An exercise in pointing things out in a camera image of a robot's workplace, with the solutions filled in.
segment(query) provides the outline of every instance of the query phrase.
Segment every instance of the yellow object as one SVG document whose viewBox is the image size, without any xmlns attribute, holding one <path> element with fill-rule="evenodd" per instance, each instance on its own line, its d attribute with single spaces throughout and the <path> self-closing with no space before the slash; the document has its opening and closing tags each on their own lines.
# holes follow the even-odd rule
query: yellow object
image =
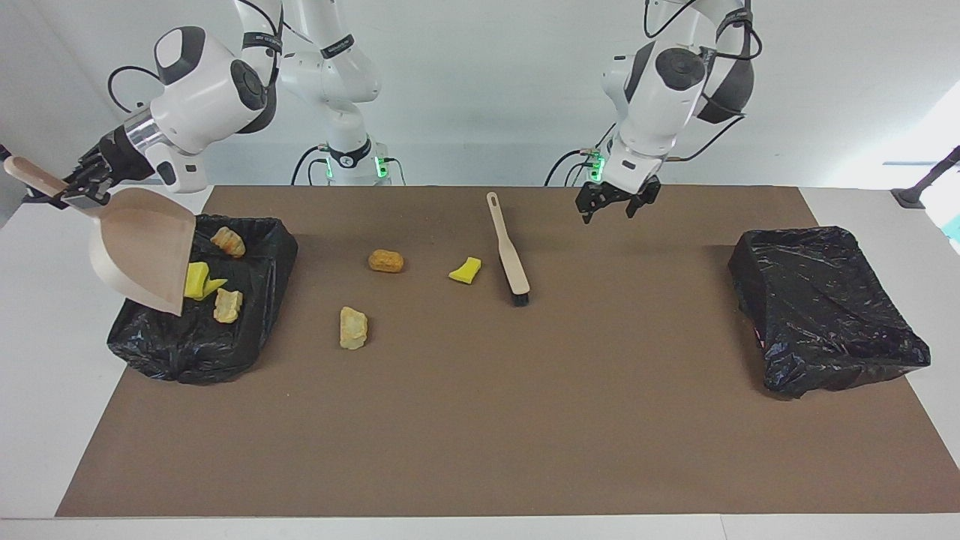
<svg viewBox="0 0 960 540">
<path fill-rule="evenodd" d="M 186 267 L 186 283 L 183 285 L 183 296 L 194 300 L 204 297 L 204 285 L 210 275 L 210 267 L 205 262 L 191 262 Z"/>
<path fill-rule="evenodd" d="M 367 315 L 352 307 L 340 310 L 340 346 L 356 351 L 367 342 Z"/>
<path fill-rule="evenodd" d="M 395 251 L 376 250 L 367 259 L 371 270 L 399 274 L 403 270 L 403 256 Z"/>
<path fill-rule="evenodd" d="M 213 309 L 213 318 L 219 323 L 230 324 L 240 316 L 243 305 L 243 293 L 217 289 L 217 303 Z"/>
<path fill-rule="evenodd" d="M 221 227 L 220 231 L 210 238 L 218 248 L 224 250 L 224 253 L 233 257 L 240 258 L 247 253 L 247 246 L 243 243 L 240 234 L 235 233 L 227 227 Z"/>
<path fill-rule="evenodd" d="M 204 296 L 200 300 L 206 300 L 207 296 L 210 296 L 216 290 L 227 284 L 227 280 L 208 280 L 206 285 L 204 285 Z"/>
<path fill-rule="evenodd" d="M 450 272 L 450 278 L 455 282 L 471 284 L 473 283 L 473 278 L 476 278 L 477 272 L 480 271 L 480 265 L 481 261 L 479 258 L 468 257 L 467 262 L 465 262 L 463 266 Z"/>
</svg>

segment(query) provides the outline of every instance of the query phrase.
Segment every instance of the trash bag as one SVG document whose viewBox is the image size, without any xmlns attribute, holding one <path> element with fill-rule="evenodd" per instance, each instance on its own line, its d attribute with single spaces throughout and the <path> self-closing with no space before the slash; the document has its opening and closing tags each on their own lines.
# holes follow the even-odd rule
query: trash bag
<svg viewBox="0 0 960 540">
<path fill-rule="evenodd" d="M 729 266 L 766 360 L 764 384 L 774 392 L 799 398 L 930 365 L 926 343 L 894 307 L 849 231 L 750 231 Z"/>
<path fill-rule="evenodd" d="M 221 227 L 243 238 L 242 258 L 210 242 Z M 228 325 L 213 319 L 216 293 L 200 302 L 184 299 L 180 317 L 127 300 L 107 338 L 109 349 L 152 379 L 209 384 L 238 376 L 253 366 L 274 328 L 297 249 L 278 219 L 197 216 L 190 261 L 206 262 L 211 279 L 226 278 L 224 289 L 243 293 L 240 318 Z"/>
</svg>

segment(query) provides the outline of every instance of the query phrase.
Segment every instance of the brush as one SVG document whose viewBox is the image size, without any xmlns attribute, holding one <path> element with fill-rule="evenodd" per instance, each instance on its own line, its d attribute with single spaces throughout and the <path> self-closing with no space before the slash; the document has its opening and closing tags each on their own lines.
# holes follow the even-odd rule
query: brush
<svg viewBox="0 0 960 540">
<path fill-rule="evenodd" d="M 507 275 L 507 284 L 514 296 L 514 306 L 524 307 L 530 304 L 530 283 L 523 272 L 520 255 L 516 253 L 514 243 L 507 235 L 507 224 L 503 221 L 503 212 L 500 211 L 500 200 L 496 193 L 487 194 L 487 203 L 490 205 L 490 215 L 493 218 L 493 227 L 496 229 L 497 248 L 500 251 L 500 263 Z"/>
</svg>

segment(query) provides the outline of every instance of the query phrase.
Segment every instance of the white wall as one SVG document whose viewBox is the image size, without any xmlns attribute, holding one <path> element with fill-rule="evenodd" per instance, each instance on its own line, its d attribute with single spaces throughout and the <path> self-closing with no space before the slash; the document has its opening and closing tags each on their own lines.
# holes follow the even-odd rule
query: white wall
<svg viewBox="0 0 960 540">
<path fill-rule="evenodd" d="M 104 86 L 114 67 L 152 66 L 154 41 L 181 24 L 204 26 L 234 49 L 240 40 L 229 0 L 2 1 L 16 16 L 0 19 L 0 141 L 58 174 L 122 119 Z M 669 165 L 664 180 L 911 183 L 881 179 L 863 160 L 878 164 L 875 150 L 960 80 L 960 2 L 757 0 L 754 8 L 766 52 L 751 117 L 699 160 Z M 343 9 L 383 73 L 381 97 L 362 106 L 369 128 L 412 184 L 542 183 L 559 154 L 592 145 L 614 120 L 600 74 L 612 55 L 645 41 L 642 0 L 345 0 Z M 286 45 L 305 46 L 291 35 Z M 157 92 L 133 74 L 117 88 L 127 102 Z M 317 114 L 280 97 L 268 130 L 208 150 L 213 181 L 286 183 L 302 150 L 320 142 Z M 714 130 L 693 126 L 678 154 Z"/>
</svg>

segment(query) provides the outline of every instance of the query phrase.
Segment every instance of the black stand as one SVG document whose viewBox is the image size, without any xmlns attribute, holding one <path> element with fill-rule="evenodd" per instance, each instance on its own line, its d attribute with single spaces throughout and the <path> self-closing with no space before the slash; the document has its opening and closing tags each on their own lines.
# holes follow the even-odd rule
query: black stand
<svg viewBox="0 0 960 540">
<path fill-rule="evenodd" d="M 944 173 L 953 168 L 957 164 L 957 161 L 960 161 L 960 146 L 954 148 L 953 152 L 950 152 L 950 155 L 947 156 L 945 160 L 934 165 L 933 168 L 930 169 L 930 172 L 927 173 L 924 179 L 920 180 L 917 185 L 909 189 L 892 189 L 890 192 L 894 194 L 894 199 L 897 199 L 900 206 L 905 209 L 924 209 L 924 204 L 920 202 L 920 194 L 932 186 Z"/>
</svg>

